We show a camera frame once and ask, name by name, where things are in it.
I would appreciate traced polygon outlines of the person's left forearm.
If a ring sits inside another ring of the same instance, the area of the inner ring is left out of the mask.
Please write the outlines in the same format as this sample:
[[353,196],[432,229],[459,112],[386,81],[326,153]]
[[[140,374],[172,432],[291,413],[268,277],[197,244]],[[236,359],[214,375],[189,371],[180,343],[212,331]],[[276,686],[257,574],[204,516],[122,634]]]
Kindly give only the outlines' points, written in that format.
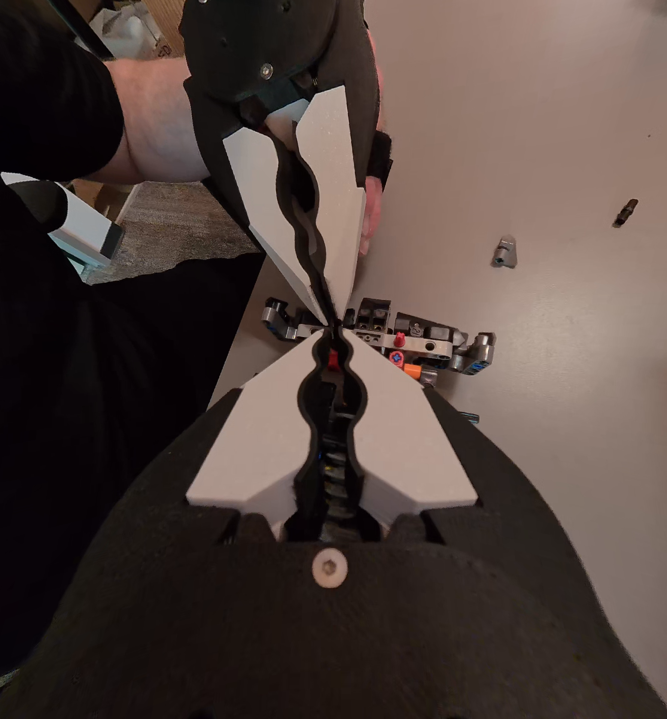
[[119,147],[88,179],[114,185],[193,183],[210,172],[195,139],[185,57],[105,62],[124,117]]

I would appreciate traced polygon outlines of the lego car model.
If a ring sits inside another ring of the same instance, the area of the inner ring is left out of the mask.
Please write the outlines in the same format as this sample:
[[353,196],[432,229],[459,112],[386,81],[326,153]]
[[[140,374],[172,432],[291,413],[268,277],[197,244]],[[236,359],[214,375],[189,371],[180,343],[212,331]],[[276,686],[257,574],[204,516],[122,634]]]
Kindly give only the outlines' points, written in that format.
[[[343,324],[335,331],[302,319],[292,324],[286,307],[285,302],[271,298],[265,305],[264,319],[266,327],[279,338],[298,340],[290,350],[318,331],[323,331],[324,337],[314,346],[318,366],[298,393],[302,416],[311,427],[311,448],[294,477],[296,511],[284,522],[280,538],[327,543],[380,539],[389,529],[359,505],[365,475],[356,459],[353,429],[365,409],[366,393],[362,382],[348,370],[353,351],[342,331],[352,331],[419,383],[430,404],[440,398],[436,382],[441,374],[475,375],[491,364],[495,334],[481,333],[469,342],[468,334],[457,328],[410,314],[398,313],[391,320],[390,303],[369,298],[356,312],[347,310]],[[444,430],[443,421],[437,419]]]

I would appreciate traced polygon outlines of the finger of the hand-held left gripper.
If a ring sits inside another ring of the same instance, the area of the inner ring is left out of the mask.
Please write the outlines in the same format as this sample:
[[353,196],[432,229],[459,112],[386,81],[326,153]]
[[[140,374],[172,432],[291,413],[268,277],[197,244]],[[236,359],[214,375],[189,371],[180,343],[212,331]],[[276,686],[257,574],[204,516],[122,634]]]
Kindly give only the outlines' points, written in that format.
[[290,287],[323,325],[332,324],[320,299],[320,274],[309,255],[309,228],[292,193],[291,154],[277,138],[241,128],[223,140],[249,229]]
[[352,293],[366,192],[356,184],[352,141],[343,85],[316,94],[295,128],[302,162],[318,191],[316,229],[326,250],[323,275],[337,316]]

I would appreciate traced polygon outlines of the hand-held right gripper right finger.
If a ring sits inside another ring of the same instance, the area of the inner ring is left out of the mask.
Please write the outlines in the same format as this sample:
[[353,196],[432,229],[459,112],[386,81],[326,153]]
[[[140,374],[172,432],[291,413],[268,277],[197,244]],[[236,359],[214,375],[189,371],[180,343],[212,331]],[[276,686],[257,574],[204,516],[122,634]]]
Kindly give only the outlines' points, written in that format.
[[348,370],[362,382],[365,409],[353,429],[365,479],[359,505],[390,529],[405,514],[475,505],[478,500],[421,385],[352,331]]

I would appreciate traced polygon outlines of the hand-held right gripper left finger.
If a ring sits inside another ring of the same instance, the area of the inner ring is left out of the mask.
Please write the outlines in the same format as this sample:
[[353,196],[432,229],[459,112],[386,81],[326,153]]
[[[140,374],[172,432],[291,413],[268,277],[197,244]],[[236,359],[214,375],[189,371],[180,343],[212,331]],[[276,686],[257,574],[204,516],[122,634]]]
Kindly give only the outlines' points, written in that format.
[[309,339],[241,387],[234,407],[186,492],[192,506],[260,514],[280,539],[296,511],[293,481],[311,448],[311,427],[298,402],[301,384],[318,366]]

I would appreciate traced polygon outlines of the white bar black end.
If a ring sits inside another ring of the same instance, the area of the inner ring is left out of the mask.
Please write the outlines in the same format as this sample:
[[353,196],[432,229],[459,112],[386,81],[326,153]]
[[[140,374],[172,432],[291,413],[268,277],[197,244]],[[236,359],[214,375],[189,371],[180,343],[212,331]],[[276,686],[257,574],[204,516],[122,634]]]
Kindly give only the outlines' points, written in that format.
[[124,235],[118,224],[59,183],[18,173],[1,178],[78,273],[111,265]]

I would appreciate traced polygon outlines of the person's left hand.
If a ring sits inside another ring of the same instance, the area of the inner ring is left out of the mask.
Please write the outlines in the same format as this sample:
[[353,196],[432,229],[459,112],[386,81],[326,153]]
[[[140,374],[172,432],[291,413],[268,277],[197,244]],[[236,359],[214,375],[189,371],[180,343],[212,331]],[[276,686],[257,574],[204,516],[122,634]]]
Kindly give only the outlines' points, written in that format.
[[365,212],[362,222],[362,231],[359,241],[359,256],[363,257],[369,250],[371,239],[380,225],[383,184],[378,177],[367,176]]

